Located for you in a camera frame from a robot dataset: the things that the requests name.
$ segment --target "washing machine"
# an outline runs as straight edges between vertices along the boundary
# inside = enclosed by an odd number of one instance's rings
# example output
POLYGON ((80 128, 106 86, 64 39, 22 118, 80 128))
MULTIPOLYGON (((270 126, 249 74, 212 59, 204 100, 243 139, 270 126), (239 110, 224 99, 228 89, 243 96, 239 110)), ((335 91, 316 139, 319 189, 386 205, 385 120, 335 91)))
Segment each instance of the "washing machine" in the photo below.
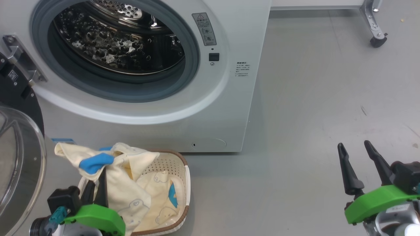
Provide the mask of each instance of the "washing machine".
POLYGON ((2 0, 0 48, 55 142, 239 152, 270 5, 2 0))

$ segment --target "metal leg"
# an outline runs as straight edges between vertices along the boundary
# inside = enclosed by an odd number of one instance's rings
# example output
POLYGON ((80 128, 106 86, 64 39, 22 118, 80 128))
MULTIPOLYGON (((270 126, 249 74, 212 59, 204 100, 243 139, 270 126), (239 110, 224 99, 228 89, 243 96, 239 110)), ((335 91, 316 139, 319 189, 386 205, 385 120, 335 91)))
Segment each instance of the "metal leg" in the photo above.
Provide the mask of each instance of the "metal leg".
POLYGON ((365 0, 363 5, 360 7, 363 18, 370 27, 370 31, 373 34, 373 38, 370 40, 370 44, 373 47, 380 47, 386 41, 387 33, 383 33, 378 23, 376 23, 375 17, 373 16, 374 7, 379 7, 382 0, 365 0))

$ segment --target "gray floor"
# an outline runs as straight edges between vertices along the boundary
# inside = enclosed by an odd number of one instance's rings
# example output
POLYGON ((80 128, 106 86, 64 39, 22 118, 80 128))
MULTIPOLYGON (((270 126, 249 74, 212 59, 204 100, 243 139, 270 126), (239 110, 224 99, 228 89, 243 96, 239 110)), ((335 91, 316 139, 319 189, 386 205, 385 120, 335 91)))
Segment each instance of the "gray floor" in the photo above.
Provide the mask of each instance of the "gray floor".
MULTIPOLYGON (((379 49, 358 11, 272 12, 243 152, 187 156, 192 203, 173 235, 365 235, 344 217, 352 198, 336 146, 344 143, 366 191, 380 179, 365 139, 390 163, 418 160, 419 10, 417 0, 385 0, 377 20, 389 36, 379 49)), ((46 179, 55 189, 79 177, 70 166, 46 179)), ((47 212, 38 203, 30 218, 47 212)))

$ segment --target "black caster wheel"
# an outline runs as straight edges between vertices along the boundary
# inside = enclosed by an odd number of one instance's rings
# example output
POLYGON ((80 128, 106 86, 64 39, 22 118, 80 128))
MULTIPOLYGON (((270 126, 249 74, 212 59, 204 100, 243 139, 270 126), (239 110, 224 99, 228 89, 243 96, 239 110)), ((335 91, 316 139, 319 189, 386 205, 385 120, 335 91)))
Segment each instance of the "black caster wheel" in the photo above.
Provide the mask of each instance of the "black caster wheel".
POLYGON ((372 37, 372 39, 370 39, 370 44, 372 45, 372 47, 378 48, 378 47, 382 46, 386 42, 386 40, 387 40, 386 36, 388 34, 385 33, 384 35, 385 35, 385 37, 383 39, 377 39, 375 37, 372 37))

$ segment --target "qr code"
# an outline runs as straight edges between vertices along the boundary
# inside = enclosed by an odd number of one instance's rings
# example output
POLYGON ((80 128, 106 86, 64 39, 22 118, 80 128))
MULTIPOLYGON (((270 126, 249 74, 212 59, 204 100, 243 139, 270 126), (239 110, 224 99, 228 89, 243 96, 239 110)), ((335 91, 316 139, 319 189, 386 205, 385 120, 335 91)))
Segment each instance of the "qr code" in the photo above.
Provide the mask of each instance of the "qr code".
POLYGON ((11 71, 10 71, 10 73, 9 73, 9 78, 10 78, 13 82, 15 82, 15 81, 16 81, 16 79, 18 78, 18 74, 16 74, 16 72, 15 72, 14 70, 11 70, 11 71))

